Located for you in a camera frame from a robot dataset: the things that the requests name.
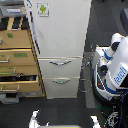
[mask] white refrigerator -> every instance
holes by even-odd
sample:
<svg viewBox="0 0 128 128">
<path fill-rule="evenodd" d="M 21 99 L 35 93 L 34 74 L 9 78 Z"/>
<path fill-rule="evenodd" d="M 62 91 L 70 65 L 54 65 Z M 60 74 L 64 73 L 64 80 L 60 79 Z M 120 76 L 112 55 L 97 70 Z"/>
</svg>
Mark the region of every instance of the white refrigerator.
<svg viewBox="0 0 128 128">
<path fill-rule="evenodd" d="M 76 98 L 91 0 L 24 4 L 47 98 Z"/>
</svg>

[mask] floor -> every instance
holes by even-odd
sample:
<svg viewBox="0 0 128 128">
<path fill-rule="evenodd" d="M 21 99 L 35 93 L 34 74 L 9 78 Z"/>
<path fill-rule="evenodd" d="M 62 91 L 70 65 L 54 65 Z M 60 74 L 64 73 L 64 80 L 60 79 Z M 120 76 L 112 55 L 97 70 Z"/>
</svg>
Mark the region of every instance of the floor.
<svg viewBox="0 0 128 128">
<path fill-rule="evenodd" d="M 120 12 L 128 7 L 128 1 L 92 0 L 89 27 L 86 38 L 85 54 L 92 51 L 91 45 L 109 46 L 112 34 L 119 32 L 126 36 L 120 22 Z M 83 65 L 81 79 L 91 81 L 90 68 Z M 80 80 L 80 89 L 90 89 L 90 82 Z M 76 99 L 21 98 L 20 103 L 4 105 L 0 103 L 0 128 L 28 128 L 32 112 L 40 110 L 37 121 L 40 125 L 79 125 L 92 128 L 91 115 L 98 117 L 103 128 L 106 119 L 101 113 L 101 106 L 93 96 L 92 90 L 84 93 L 79 89 Z"/>
</svg>

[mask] drawer handle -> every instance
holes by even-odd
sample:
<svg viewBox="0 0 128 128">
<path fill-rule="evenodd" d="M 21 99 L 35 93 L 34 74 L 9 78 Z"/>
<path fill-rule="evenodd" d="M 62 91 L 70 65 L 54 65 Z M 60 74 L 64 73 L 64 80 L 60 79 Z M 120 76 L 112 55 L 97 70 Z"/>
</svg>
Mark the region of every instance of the drawer handle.
<svg viewBox="0 0 128 128">
<path fill-rule="evenodd" d="M 66 62 L 63 62 L 63 63 L 57 63 L 57 62 L 50 61 L 50 63 L 55 64 L 55 65 L 65 65 L 65 64 L 68 64 L 70 62 L 71 62 L 70 60 L 66 61 Z"/>
<path fill-rule="evenodd" d="M 0 75 L 13 75 L 16 73 L 16 70 L 14 72 L 0 72 Z"/>
<path fill-rule="evenodd" d="M 68 81 L 70 81 L 70 79 L 66 79 L 65 81 L 52 80 L 52 82 L 55 82 L 57 84 L 64 84 L 64 83 L 67 83 Z"/>
<path fill-rule="evenodd" d="M 3 86 L 1 86 L 1 92 L 16 92 L 16 91 L 19 91 L 20 87 L 18 85 L 18 88 L 16 90 L 3 90 Z"/>
<path fill-rule="evenodd" d="M 8 63 L 9 59 L 5 60 L 5 61 L 0 61 L 0 63 Z"/>
</svg>

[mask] white robot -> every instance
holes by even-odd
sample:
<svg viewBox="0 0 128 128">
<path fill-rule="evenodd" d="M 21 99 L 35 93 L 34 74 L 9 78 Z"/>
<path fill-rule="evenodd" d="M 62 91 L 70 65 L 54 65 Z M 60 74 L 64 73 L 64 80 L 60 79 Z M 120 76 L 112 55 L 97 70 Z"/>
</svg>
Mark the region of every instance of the white robot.
<svg viewBox="0 0 128 128">
<path fill-rule="evenodd" d="M 96 47 L 92 69 L 95 94 L 117 104 L 128 90 L 128 37 L 115 33 L 110 47 Z"/>
</svg>

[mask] sticker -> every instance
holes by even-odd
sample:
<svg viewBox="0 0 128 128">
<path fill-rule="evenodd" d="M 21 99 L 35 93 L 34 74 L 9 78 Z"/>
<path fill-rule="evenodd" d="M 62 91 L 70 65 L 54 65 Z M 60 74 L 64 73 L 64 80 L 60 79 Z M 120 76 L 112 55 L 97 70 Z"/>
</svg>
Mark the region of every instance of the sticker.
<svg viewBox="0 0 128 128">
<path fill-rule="evenodd" d="M 13 53 L 14 57 L 28 57 L 27 53 Z"/>
<path fill-rule="evenodd" d="M 13 34 L 12 33 L 7 33 L 8 38 L 13 38 Z"/>
<path fill-rule="evenodd" d="M 8 68 L 8 69 L 13 69 L 13 68 Z"/>
<path fill-rule="evenodd" d="M 43 17 L 49 16 L 49 5 L 48 3 L 37 3 L 38 15 Z"/>
<path fill-rule="evenodd" d="M 1 57 L 6 57 L 5 55 L 0 55 Z"/>
</svg>

